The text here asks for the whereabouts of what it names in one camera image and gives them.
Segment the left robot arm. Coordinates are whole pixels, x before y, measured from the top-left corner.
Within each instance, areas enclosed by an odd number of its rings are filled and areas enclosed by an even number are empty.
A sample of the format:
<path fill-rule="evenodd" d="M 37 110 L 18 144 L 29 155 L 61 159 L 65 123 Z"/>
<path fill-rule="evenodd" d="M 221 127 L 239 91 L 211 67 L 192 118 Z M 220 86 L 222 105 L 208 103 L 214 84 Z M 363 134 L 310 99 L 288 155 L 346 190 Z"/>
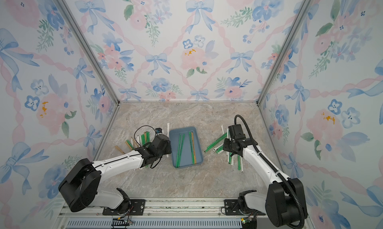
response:
<path fill-rule="evenodd" d="M 71 212 L 76 213 L 88 207 L 109 208 L 119 215 L 126 215 L 132 203 L 124 190 L 103 189 L 100 183 L 129 170 L 155 168 L 164 155 L 171 154 L 171 141 L 164 134 L 155 136 L 152 142 L 114 158 L 89 161 L 79 160 L 60 183 L 58 189 Z"/>

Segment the blue plastic storage tray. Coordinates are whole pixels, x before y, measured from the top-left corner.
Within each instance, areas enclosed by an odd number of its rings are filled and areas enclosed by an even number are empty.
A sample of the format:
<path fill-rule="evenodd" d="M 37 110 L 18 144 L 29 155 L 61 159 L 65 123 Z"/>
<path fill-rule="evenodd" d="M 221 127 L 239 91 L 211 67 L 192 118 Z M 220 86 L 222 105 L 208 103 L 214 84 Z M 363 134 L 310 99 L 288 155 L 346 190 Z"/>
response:
<path fill-rule="evenodd" d="M 195 153 L 196 153 L 196 164 L 191 162 L 191 151 L 190 151 L 190 142 L 189 142 L 189 131 L 194 133 L 194 143 L 195 143 Z M 179 168 L 176 168 L 176 159 L 177 159 L 177 149 L 179 134 L 185 134 L 184 147 L 182 151 L 181 164 Z M 170 131 L 170 141 L 172 149 L 172 164 L 176 169 L 187 168 L 191 166 L 201 165 L 203 163 L 203 154 L 200 146 L 197 129 L 195 127 L 185 127 L 173 129 Z"/>

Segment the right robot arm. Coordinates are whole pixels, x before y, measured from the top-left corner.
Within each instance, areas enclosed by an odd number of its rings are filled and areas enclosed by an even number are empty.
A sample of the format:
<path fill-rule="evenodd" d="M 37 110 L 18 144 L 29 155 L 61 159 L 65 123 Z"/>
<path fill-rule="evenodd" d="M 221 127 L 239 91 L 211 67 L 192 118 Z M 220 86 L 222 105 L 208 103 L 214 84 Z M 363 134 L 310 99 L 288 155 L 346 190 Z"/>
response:
<path fill-rule="evenodd" d="M 276 227 L 304 228 L 308 213 L 304 187 L 299 179 L 292 179 L 280 171 L 250 138 L 225 139 L 223 150 L 247 161 L 268 187 L 265 195 L 255 190 L 241 192 L 238 204 L 242 213 L 266 214 Z"/>

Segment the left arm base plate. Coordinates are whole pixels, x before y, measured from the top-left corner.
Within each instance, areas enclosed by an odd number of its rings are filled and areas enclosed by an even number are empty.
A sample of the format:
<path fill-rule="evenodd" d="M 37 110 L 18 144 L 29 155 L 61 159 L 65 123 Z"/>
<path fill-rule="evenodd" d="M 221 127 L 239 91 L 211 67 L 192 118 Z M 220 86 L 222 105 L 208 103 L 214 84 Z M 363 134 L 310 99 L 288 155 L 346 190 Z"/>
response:
<path fill-rule="evenodd" d="M 145 209 L 145 199 L 123 201 L 116 209 L 104 208 L 103 216 L 142 216 Z"/>

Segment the brown paper straw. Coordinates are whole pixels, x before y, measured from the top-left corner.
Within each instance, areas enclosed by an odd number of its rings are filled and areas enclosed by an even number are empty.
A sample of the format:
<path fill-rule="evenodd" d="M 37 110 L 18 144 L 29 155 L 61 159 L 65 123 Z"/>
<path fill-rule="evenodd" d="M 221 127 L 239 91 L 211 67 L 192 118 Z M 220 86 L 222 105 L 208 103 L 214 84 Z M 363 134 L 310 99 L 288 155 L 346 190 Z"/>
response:
<path fill-rule="evenodd" d="M 191 152 L 192 152 L 192 163 L 196 164 L 196 153 L 195 153 L 195 143 L 194 143 L 194 133 L 190 133 L 191 136 Z"/>

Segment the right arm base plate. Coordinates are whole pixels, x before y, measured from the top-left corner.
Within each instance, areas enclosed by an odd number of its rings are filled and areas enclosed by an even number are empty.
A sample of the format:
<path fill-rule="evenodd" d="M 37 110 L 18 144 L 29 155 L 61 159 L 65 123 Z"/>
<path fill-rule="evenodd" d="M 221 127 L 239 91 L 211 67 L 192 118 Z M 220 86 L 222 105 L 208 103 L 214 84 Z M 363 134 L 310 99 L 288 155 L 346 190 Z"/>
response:
<path fill-rule="evenodd" d="M 266 214 L 256 209 L 250 209 L 243 200 L 225 199 L 224 214 L 227 216 L 265 216 Z"/>

